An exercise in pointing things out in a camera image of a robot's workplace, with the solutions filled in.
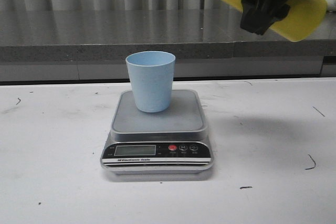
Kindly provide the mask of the light blue plastic cup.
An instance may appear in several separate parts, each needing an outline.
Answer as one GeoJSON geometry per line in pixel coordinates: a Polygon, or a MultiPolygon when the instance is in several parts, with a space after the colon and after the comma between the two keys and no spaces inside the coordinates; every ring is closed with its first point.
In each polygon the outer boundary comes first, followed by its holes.
{"type": "Polygon", "coordinates": [[[147,113],[166,110],[171,102],[175,56],[165,51],[142,51],[125,61],[136,107],[147,113]]]}

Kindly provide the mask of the yellow squeeze bottle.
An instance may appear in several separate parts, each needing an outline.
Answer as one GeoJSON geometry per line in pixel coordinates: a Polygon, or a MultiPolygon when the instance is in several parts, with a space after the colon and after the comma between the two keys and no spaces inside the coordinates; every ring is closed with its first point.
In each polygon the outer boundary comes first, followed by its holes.
{"type": "MultiPolygon", "coordinates": [[[[241,0],[221,0],[243,14],[241,0]]],[[[271,29],[284,38],[297,42],[307,38],[322,22],[327,11],[326,0],[288,0],[290,11],[286,18],[275,22],[271,29]]]]}

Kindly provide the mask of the silver electronic kitchen scale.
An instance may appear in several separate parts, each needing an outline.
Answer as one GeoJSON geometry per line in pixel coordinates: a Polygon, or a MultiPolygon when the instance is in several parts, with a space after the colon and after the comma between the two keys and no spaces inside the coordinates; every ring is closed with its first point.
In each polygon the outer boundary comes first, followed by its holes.
{"type": "Polygon", "coordinates": [[[196,91],[172,91],[170,106],[146,113],[132,91],[121,93],[100,164],[115,175],[198,174],[214,163],[208,127],[196,91]]]}

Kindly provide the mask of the grey stone counter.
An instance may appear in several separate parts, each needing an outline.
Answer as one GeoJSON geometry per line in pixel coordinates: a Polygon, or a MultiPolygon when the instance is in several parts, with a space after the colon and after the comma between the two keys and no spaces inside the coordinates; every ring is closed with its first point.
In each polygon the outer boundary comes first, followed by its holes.
{"type": "Polygon", "coordinates": [[[176,56],[175,78],[335,76],[335,14],[307,39],[239,27],[233,9],[1,12],[1,82],[107,82],[138,51],[176,56]]]}

